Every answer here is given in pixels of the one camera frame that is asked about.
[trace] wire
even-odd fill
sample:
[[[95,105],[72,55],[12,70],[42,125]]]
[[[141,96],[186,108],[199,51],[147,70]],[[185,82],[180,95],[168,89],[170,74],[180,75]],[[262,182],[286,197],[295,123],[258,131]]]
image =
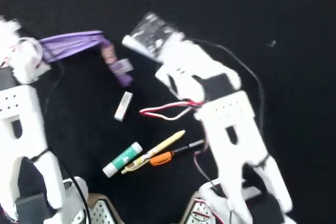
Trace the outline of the wire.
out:
[[[230,211],[229,224],[231,224],[231,221],[232,221],[232,211]]]
[[[194,201],[206,205],[206,207],[210,209],[212,215],[215,216],[215,218],[217,218],[218,221],[219,221],[221,224],[225,224],[225,222],[221,219],[221,217],[219,217],[219,215],[218,215],[216,212],[214,212],[214,211],[211,210],[211,207],[206,203],[205,200],[197,199],[197,198],[196,198],[196,199],[194,199]]]
[[[256,80],[257,85],[258,85],[259,100],[260,100],[259,101],[259,111],[258,111],[259,131],[260,131],[260,135],[263,136],[263,134],[264,134],[264,116],[265,116],[264,115],[265,114],[265,91],[264,91],[264,87],[263,87],[262,82],[259,79],[259,77],[245,63],[243,63],[232,51],[230,51],[226,47],[224,47],[220,44],[209,42],[207,40],[203,40],[203,39],[188,38],[188,40],[191,40],[191,41],[194,41],[194,42],[200,42],[200,43],[204,43],[204,44],[207,44],[209,46],[212,46],[212,47],[220,48],[221,50],[225,51],[236,62],[238,62],[238,64],[240,64],[243,68],[245,68],[245,70],[247,70],[250,73],[250,75]]]
[[[88,216],[88,221],[89,221],[89,224],[92,223],[91,221],[91,214],[90,214],[90,209],[89,209],[89,206],[88,206],[88,203],[86,202],[86,199],[84,197],[84,194],[82,192],[82,190],[80,189],[76,179],[73,177],[73,175],[70,173],[68,167],[65,165],[65,163],[59,158],[58,158],[58,162],[63,166],[65,172],[67,173],[67,175],[70,177],[70,179],[72,180],[73,184],[75,185],[75,187],[77,188],[77,191],[79,193],[79,196],[81,197],[82,201],[83,201],[83,204],[84,204],[84,207],[85,207],[85,211],[87,213],[87,216]]]
[[[177,116],[174,116],[173,118],[168,118],[167,116],[165,115],[161,115],[161,114],[156,114],[156,113],[151,113],[151,112],[144,112],[142,113],[143,115],[147,115],[147,116],[150,116],[150,117],[153,117],[153,118],[162,118],[164,120],[167,120],[167,121],[175,121],[175,120],[178,120],[180,119],[182,116],[184,116],[186,113],[188,113],[192,108],[189,107],[189,108],[186,108],[184,111],[182,111],[180,114],[178,114]]]
[[[218,214],[216,214],[215,212],[211,211],[212,215],[215,216],[215,218],[220,222],[220,224],[225,224],[225,222],[223,222],[223,220],[221,219],[221,217],[219,217]]]
[[[49,50],[49,48],[47,47],[44,47],[42,46],[42,48],[45,50],[45,51],[48,51],[51,55],[52,58],[55,57],[55,55],[51,52],[51,50]],[[61,71],[61,74],[59,76],[59,78],[57,79],[57,81],[54,83],[54,85],[52,86],[51,90],[50,90],[50,93],[49,93],[49,96],[47,97],[46,99],[46,102],[45,102],[45,105],[44,105],[44,109],[43,109],[43,114],[46,115],[47,114],[47,111],[48,111],[48,105],[49,105],[49,102],[50,102],[50,99],[51,99],[51,96],[52,94],[54,93],[54,91],[56,90],[56,88],[58,87],[58,85],[60,84],[61,80],[63,79],[63,77],[65,76],[65,67],[63,66],[63,64],[60,62],[60,61],[56,61],[55,64],[58,65],[60,71]]]
[[[203,177],[206,178],[206,180],[211,183],[212,187],[215,189],[215,190],[218,190],[217,187],[215,186],[215,184],[212,182],[212,180],[206,175],[206,173],[203,171],[203,169],[200,167],[198,161],[197,161],[197,157],[199,156],[199,154],[202,154],[204,153],[206,150],[207,150],[208,147],[206,147],[206,144],[204,145],[204,149],[201,150],[201,151],[196,151],[194,152],[194,164],[197,168],[197,170],[203,175]]]
[[[173,103],[168,103],[166,105],[159,106],[159,107],[142,109],[142,110],[139,111],[139,113],[141,115],[151,116],[153,118],[162,118],[162,119],[167,120],[167,121],[175,121],[177,119],[180,119],[186,113],[188,113],[192,109],[192,107],[200,106],[200,105],[202,105],[202,103],[198,103],[198,102],[194,102],[194,101],[173,102]],[[169,118],[165,115],[153,113],[154,111],[159,111],[159,110],[163,110],[163,109],[166,109],[166,108],[173,108],[173,107],[177,107],[177,106],[187,106],[188,108],[186,108],[180,114],[176,115],[173,118]]]

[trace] black tabletop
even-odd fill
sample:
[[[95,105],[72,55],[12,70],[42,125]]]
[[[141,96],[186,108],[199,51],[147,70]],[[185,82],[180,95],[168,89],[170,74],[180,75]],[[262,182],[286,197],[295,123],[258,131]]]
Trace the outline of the black tabletop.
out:
[[[189,37],[223,44],[259,75],[265,86],[264,141],[292,196],[299,223],[332,223],[334,172],[335,0],[0,0],[1,14],[17,18],[38,38],[103,30],[119,58],[134,66],[134,83],[121,88],[99,51],[62,60],[65,77],[53,91],[45,115],[48,143],[91,192],[106,194],[126,223],[178,222],[192,193],[206,180],[192,154],[161,167],[150,165],[108,179],[102,168],[134,141],[145,150],[178,130],[173,147],[201,139],[191,114],[166,122],[138,110],[175,101],[154,77],[156,65],[121,45],[142,16],[153,11]],[[252,77],[222,52],[204,49],[239,72],[257,111]],[[59,75],[57,65],[34,84],[43,107]],[[124,91],[134,94],[123,122],[114,112]],[[210,153],[199,159],[211,178]]]

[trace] glue stick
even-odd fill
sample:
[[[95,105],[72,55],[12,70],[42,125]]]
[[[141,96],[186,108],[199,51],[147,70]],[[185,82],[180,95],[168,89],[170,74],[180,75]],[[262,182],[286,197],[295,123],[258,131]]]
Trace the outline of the glue stick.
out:
[[[129,161],[135,158],[140,152],[142,147],[137,142],[133,143],[123,153],[116,157],[111,163],[103,168],[103,172],[109,178],[112,177],[118,170],[123,168]]]

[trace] purple fabric strap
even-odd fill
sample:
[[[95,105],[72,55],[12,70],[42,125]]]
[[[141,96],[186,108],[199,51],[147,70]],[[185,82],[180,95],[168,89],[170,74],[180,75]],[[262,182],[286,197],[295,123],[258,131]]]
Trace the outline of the purple fabric strap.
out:
[[[88,48],[100,45],[106,64],[120,84],[126,87],[132,82],[132,77],[127,73],[118,73],[118,70],[122,68],[122,63],[117,61],[114,47],[110,41],[104,38],[102,31],[62,34],[41,39],[39,42],[44,49],[43,58],[47,63],[64,59]]]

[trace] red and white wire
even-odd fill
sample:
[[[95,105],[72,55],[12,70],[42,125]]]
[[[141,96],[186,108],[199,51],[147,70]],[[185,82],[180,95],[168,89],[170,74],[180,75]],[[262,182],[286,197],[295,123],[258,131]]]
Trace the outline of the red and white wire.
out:
[[[188,113],[192,109],[193,106],[200,106],[200,105],[202,105],[202,103],[198,103],[198,102],[194,102],[194,101],[173,102],[173,103],[168,103],[166,105],[159,106],[159,107],[142,109],[142,110],[140,110],[140,114],[146,115],[146,116],[151,116],[153,118],[162,118],[162,119],[167,120],[167,121],[175,121],[175,120],[181,118],[182,116],[184,116],[186,113]],[[184,107],[187,106],[188,108],[186,108],[180,114],[178,114],[178,115],[176,115],[172,118],[167,117],[167,116],[162,115],[162,114],[154,113],[155,111],[159,111],[159,110],[163,110],[163,109],[167,109],[167,108],[173,108],[173,107],[180,107],[180,106],[184,106]]]
[[[203,204],[205,204],[205,205],[210,209],[210,207],[208,206],[208,204],[206,203],[206,201],[201,200],[201,199],[195,199],[195,201],[198,202],[198,203],[203,203]],[[218,215],[217,213],[213,212],[211,209],[210,209],[210,211],[211,211],[212,215],[213,215],[213,216],[214,216],[214,217],[215,217],[221,224],[225,224],[225,222],[221,219],[221,217],[219,217],[219,215]]]

